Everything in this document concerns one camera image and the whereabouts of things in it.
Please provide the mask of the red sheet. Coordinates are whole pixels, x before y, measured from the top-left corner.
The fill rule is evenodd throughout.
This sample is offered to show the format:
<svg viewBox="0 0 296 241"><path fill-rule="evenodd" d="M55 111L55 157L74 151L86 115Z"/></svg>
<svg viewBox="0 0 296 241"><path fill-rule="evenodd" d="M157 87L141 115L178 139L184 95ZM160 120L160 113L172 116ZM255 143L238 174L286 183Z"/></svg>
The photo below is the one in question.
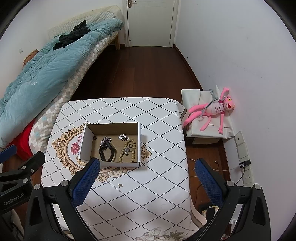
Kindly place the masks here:
<svg viewBox="0 0 296 241"><path fill-rule="evenodd" d="M35 119L33 119L25 129L8 144L8 147L15 145L17 148L16 154L20 157L22 161L26 161L31 156L33 156L32 151L29 146L29 137L33 127Z"/></svg>

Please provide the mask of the checkered mattress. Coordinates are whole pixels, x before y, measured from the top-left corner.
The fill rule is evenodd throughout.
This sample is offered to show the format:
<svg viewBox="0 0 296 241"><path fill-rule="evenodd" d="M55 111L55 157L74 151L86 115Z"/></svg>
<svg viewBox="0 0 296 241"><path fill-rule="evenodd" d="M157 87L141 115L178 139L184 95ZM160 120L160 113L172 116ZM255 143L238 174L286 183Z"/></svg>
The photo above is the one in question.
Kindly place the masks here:
<svg viewBox="0 0 296 241"><path fill-rule="evenodd" d="M118 39L118 31L108 34L106 38L99 41L90 50L89 54L85 57L74 74L66 81L59 94L38 116L36 116L29 135L29 148L33 154L38 151L44 152L46 150L50 134L62 106L71 99L84 75L98 56L116 39Z"/></svg>

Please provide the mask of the black charger plug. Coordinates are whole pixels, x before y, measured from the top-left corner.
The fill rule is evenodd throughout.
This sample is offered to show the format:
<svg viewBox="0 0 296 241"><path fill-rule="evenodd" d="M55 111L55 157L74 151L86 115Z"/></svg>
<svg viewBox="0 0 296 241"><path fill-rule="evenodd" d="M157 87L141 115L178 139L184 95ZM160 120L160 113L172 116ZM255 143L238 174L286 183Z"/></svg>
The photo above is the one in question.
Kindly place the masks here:
<svg viewBox="0 0 296 241"><path fill-rule="evenodd" d="M246 160L246 161L240 162L240 163L239 163L239 167L244 169L244 168L246 168L247 166L249 166L250 164L251 164L251 160L248 159L248 160Z"/></svg>

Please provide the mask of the white cardboard box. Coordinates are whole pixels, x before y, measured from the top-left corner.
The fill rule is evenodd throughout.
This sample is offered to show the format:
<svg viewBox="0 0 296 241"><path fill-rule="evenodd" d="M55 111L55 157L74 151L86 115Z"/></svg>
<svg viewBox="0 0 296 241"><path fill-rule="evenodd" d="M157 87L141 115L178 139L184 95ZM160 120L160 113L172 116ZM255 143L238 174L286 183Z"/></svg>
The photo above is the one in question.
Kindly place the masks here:
<svg viewBox="0 0 296 241"><path fill-rule="evenodd" d="M129 147L128 156L122 149ZM139 168L140 124L85 124L78 159L87 163L97 158L102 167Z"/></svg>

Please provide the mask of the silver charm in box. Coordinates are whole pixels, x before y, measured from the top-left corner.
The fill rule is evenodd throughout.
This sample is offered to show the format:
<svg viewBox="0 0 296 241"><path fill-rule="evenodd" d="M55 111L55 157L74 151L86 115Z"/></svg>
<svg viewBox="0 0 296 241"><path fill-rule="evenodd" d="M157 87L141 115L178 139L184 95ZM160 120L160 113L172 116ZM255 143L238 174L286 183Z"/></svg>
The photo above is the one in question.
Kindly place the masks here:
<svg viewBox="0 0 296 241"><path fill-rule="evenodd" d="M128 156L128 153L131 152L130 148L129 147L125 147L122 149L122 153L125 155L125 156Z"/></svg>

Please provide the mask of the teal quilt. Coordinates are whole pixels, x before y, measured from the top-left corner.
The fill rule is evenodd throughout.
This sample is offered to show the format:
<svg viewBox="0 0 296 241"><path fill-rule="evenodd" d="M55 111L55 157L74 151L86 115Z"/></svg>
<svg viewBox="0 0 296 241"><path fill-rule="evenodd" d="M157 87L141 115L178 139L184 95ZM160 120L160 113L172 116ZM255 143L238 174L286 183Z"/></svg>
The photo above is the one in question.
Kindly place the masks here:
<svg viewBox="0 0 296 241"><path fill-rule="evenodd" d="M93 47L124 26L111 18L87 25L88 32L54 49L59 38L50 40L29 61L1 98L1 148L5 148L59 94Z"/></svg>

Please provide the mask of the pink panther plush toy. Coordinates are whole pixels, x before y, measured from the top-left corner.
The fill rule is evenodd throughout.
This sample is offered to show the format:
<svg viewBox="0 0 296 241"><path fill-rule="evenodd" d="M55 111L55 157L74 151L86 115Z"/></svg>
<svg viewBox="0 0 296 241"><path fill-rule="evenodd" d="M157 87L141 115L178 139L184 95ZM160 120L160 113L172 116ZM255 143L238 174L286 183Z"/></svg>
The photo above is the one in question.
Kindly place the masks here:
<svg viewBox="0 0 296 241"><path fill-rule="evenodd" d="M214 98L209 103L197 104L189 109L189 116L186 118L182 127L186 127L193 120L206 116L208 118L207 122L200 128L200 131L204 131L208 125L210 125L213 116L220 116L220 126L218 128L218 133L223 134L224 116L227 111L232 111L235 108L235 104L229 95L230 89L224 87L219 98Z"/></svg>

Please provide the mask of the white folded cloth stack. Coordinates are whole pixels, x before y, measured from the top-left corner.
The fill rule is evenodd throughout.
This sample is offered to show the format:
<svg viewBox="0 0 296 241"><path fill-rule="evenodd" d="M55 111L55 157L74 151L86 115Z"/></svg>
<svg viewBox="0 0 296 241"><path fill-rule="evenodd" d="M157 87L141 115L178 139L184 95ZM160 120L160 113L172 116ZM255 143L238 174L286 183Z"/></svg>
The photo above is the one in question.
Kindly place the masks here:
<svg viewBox="0 0 296 241"><path fill-rule="evenodd" d="M183 89L182 105L185 113L181 117L182 128L189 138L228 139L234 137L230 113L235 103L230 89L203 91Z"/></svg>

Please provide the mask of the brown pillow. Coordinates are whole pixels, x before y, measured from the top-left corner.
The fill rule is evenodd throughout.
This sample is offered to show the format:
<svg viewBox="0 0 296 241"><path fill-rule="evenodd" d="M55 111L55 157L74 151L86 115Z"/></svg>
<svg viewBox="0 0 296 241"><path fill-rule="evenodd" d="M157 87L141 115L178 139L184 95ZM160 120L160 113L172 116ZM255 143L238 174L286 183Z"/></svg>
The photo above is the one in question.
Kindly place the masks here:
<svg viewBox="0 0 296 241"><path fill-rule="evenodd" d="M38 49L35 49L34 51L32 51L23 61L23 67L27 64L27 62L31 61L34 56L39 52Z"/></svg>

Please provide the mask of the black clothing on bed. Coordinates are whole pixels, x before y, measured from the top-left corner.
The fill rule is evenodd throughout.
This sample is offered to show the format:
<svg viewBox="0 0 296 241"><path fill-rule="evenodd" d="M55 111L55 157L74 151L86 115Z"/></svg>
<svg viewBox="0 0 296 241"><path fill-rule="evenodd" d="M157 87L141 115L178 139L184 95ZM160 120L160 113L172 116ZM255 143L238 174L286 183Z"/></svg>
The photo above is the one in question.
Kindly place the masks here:
<svg viewBox="0 0 296 241"><path fill-rule="evenodd" d="M67 45L72 44L73 42L79 40L81 37L90 32L90 29L87 27L86 20L82 21L74 27L67 35L61 35L59 41L54 45L53 50L60 48L65 48Z"/></svg>

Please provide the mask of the white door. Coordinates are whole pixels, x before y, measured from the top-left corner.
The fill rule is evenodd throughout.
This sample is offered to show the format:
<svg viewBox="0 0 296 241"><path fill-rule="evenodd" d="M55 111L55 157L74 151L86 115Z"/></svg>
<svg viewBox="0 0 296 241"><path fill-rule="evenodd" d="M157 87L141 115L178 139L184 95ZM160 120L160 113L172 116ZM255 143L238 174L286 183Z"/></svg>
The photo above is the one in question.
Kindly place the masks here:
<svg viewBox="0 0 296 241"><path fill-rule="evenodd" d="M172 47L180 1L123 1L127 47Z"/></svg>

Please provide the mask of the wall socket panel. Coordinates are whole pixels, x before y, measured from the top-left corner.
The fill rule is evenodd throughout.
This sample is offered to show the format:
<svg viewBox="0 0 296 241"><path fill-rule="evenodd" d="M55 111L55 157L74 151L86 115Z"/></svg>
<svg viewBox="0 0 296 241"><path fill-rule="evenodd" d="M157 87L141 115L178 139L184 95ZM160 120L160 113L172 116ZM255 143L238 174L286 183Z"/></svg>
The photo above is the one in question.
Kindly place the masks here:
<svg viewBox="0 0 296 241"><path fill-rule="evenodd" d="M236 150L240 160L249 156L247 144L243 137L242 131L239 131L235 136Z"/></svg>

